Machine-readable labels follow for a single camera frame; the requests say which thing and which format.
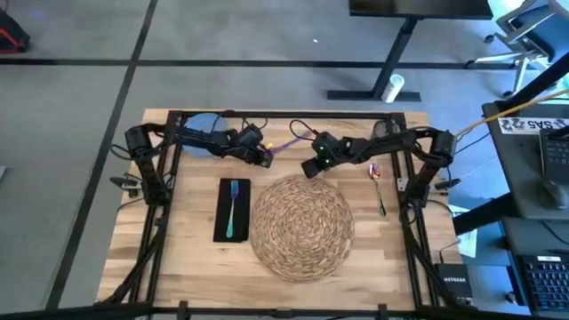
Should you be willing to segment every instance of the floor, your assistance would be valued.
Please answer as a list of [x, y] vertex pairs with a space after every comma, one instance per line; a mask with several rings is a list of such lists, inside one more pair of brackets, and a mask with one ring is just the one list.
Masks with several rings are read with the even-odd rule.
[[[497, 12], [507, 7], [491, 4]], [[327, 89], [369, 87], [375, 68], [254, 67], [384, 61], [402, 20], [350, 18], [346, 0], [19, 0], [9, 13], [33, 47], [0, 56], [29, 59], [0, 59], [0, 164], [7, 166], [0, 180], [0, 313], [45, 306], [78, 212], [88, 218], [61, 306], [93, 302], [119, 205], [108, 178], [127, 167], [105, 146], [124, 144], [123, 132], [145, 108], [416, 110], [456, 132], [514, 80], [511, 70], [461, 70], [467, 60], [506, 50], [482, 41], [496, 31], [492, 21], [420, 22], [402, 61], [445, 69], [397, 73], [406, 88], [421, 91], [422, 103], [324, 98]], [[187, 66], [150, 66], [156, 60]], [[213, 60], [239, 61], [220, 67]], [[486, 132], [479, 127], [461, 145]], [[451, 171], [464, 179], [453, 189], [454, 204], [507, 191], [490, 139], [457, 156]]]

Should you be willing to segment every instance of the computer mouse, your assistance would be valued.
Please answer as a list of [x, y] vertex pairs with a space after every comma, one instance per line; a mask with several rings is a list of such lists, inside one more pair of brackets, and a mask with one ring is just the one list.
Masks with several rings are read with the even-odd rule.
[[565, 209], [569, 206], [569, 193], [563, 186], [551, 180], [542, 180], [540, 185], [545, 190], [545, 205], [555, 209]]

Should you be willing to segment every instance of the sticker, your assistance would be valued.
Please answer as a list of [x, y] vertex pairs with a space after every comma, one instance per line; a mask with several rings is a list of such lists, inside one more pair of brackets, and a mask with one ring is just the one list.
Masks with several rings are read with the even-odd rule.
[[554, 261], [554, 262], [561, 262], [561, 258], [559, 257], [544, 257], [538, 256], [537, 261]]
[[569, 119], [502, 117], [498, 118], [502, 134], [540, 134], [541, 129], [561, 129], [569, 125]]

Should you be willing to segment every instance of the wooden tabletop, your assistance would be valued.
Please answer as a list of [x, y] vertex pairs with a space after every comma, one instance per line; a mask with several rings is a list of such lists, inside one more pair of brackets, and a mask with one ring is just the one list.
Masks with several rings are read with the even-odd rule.
[[349, 0], [349, 14], [362, 17], [491, 20], [487, 0]]
[[[148, 109], [143, 122], [165, 123], [167, 114], [165, 109]], [[409, 127], [427, 124], [425, 113], [405, 113], [405, 117]], [[263, 142], [279, 146], [291, 140], [288, 127], [291, 120], [270, 118], [263, 129]], [[262, 124], [264, 119], [249, 121]], [[362, 119], [304, 121], [315, 130], [328, 131], [338, 138], [369, 137], [374, 124], [373, 120]], [[228, 119], [228, 124], [240, 128], [241, 120]], [[180, 300], [187, 300], [196, 308], [376, 309], [378, 304], [385, 303], [390, 310], [413, 310], [390, 156], [373, 158], [383, 172], [380, 184], [387, 217], [380, 216], [375, 185], [367, 175], [370, 162], [340, 165], [319, 175], [342, 193], [356, 222], [348, 258], [327, 278], [312, 284], [287, 283], [260, 264], [250, 242], [212, 241], [220, 178], [250, 179], [254, 205], [259, 194], [275, 181], [302, 174], [301, 162], [314, 155], [310, 142], [302, 141], [277, 154], [270, 169], [265, 169], [234, 158], [194, 158], [182, 152], [156, 305], [177, 307]], [[421, 162], [414, 160], [419, 170]], [[445, 197], [431, 198], [446, 203]], [[129, 200], [125, 194], [124, 201]], [[118, 213], [98, 299], [109, 296], [134, 265], [146, 211], [144, 202], [138, 202]], [[431, 203], [424, 216], [431, 254], [438, 259], [438, 251], [455, 242], [452, 218], [444, 207]], [[445, 262], [461, 262], [457, 246], [445, 249], [444, 255]], [[421, 267], [419, 270], [423, 301], [428, 304], [425, 275]], [[147, 278], [145, 275], [141, 297], [146, 294]]]

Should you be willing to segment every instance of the desk leg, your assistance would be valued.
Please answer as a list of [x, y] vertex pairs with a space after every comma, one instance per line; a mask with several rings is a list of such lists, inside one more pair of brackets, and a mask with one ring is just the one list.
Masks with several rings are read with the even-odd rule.
[[[417, 22], [417, 19], [412, 18], [405, 20], [405, 23], [401, 29], [399, 29], [399, 34], [397, 34], [395, 42], [391, 46], [391, 51], [385, 61], [385, 67], [381, 69], [380, 76], [378, 76], [370, 92], [330, 90], [327, 93], [328, 100], [381, 100], [381, 95], [389, 84], [389, 78], [401, 59], [401, 55], [403, 55], [405, 47], [411, 39]], [[421, 95], [418, 92], [400, 92], [395, 101], [421, 102]]]
[[507, 193], [453, 218], [454, 231], [456, 236], [460, 236], [476, 228], [499, 221], [503, 217], [516, 216], [517, 208], [514, 197], [511, 193]]

